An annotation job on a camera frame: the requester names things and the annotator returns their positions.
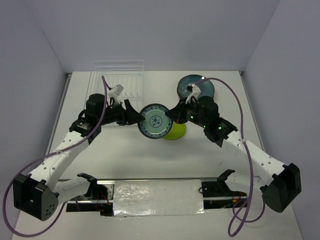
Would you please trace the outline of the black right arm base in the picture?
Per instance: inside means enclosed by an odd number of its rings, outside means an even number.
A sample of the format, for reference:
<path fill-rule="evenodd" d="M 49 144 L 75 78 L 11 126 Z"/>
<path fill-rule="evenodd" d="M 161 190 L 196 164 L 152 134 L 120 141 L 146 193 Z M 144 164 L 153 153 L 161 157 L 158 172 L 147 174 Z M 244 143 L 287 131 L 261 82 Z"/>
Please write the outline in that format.
<path fill-rule="evenodd" d="M 198 192 L 203 197 L 205 210 L 230 209 L 235 203 L 245 201 L 247 194 L 241 191 L 231 190 L 224 181 L 203 181 Z"/>

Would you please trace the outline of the lime green plate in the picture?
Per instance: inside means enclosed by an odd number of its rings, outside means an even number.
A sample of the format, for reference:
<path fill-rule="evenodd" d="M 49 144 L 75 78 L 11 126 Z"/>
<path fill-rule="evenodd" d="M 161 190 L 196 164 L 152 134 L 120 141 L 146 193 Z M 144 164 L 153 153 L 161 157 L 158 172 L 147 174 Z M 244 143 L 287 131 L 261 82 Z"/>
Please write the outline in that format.
<path fill-rule="evenodd" d="M 163 138 L 170 141 L 178 140 L 185 135 L 186 129 L 187 127 L 185 123 L 177 124 L 173 122 L 171 130 Z"/>

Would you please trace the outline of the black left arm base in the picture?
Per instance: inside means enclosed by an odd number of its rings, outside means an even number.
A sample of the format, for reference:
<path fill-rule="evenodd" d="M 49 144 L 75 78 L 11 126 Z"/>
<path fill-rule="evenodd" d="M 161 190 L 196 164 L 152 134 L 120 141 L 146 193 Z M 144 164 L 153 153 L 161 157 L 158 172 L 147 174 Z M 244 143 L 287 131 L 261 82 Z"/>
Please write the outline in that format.
<path fill-rule="evenodd" d="M 114 180 L 98 180 L 91 196 L 78 195 L 67 202 L 67 213 L 99 213 L 103 217 L 113 217 L 115 193 Z"/>

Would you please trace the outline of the dark green plate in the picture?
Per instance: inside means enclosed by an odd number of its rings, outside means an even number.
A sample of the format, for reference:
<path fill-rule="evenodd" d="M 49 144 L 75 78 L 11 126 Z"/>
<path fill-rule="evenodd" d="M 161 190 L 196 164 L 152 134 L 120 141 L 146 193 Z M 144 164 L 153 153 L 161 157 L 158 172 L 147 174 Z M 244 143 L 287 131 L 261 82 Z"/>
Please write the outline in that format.
<path fill-rule="evenodd" d="M 139 131 L 153 140 L 166 136 L 173 127 L 173 120 L 166 115 L 168 110 L 166 106 L 159 103 L 145 106 L 140 111 L 144 120 L 137 124 Z"/>
<path fill-rule="evenodd" d="M 187 98 L 191 93 L 192 90 L 189 90 L 188 87 L 196 84 L 200 80 L 204 79 L 205 77 L 198 74 L 190 74 L 186 75 L 183 78 L 180 79 L 178 82 L 176 92 L 180 99 Z M 215 87 L 211 81 L 204 81 L 198 84 L 198 87 L 200 89 L 199 98 L 203 96 L 208 96 L 213 98 L 215 95 Z"/>

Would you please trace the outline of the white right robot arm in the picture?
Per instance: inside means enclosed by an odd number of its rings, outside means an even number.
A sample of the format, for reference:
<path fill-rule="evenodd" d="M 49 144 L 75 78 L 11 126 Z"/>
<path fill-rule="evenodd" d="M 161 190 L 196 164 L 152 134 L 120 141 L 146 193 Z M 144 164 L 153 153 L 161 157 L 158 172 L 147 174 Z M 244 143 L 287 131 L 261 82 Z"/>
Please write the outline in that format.
<path fill-rule="evenodd" d="M 165 114 L 177 124 L 191 122 L 202 127 L 211 142 L 238 159 L 251 159 L 254 175 L 262 179 L 262 199 L 273 211 L 282 213 L 301 193 L 299 167 L 293 163 L 286 165 L 245 140 L 235 125 L 220 116 L 219 107 L 212 98 L 204 96 L 189 103 L 180 100 Z"/>

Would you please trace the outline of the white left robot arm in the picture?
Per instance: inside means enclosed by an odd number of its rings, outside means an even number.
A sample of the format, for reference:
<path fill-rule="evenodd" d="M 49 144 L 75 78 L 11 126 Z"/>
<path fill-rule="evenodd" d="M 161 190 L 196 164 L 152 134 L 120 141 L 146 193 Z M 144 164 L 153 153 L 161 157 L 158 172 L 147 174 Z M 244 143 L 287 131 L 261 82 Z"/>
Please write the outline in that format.
<path fill-rule="evenodd" d="M 41 165 L 29 174 L 19 174 L 13 180 L 14 206 L 41 220 L 48 220 L 57 207 L 77 196 L 90 200 L 98 195 L 101 187 L 97 179 L 87 173 L 59 182 L 60 177 L 101 133 L 102 126 L 117 123 L 133 125 L 145 120 L 128 99 L 123 103 L 108 105 L 103 94 L 89 96 L 85 109 L 72 123 L 58 148 L 49 154 Z"/>

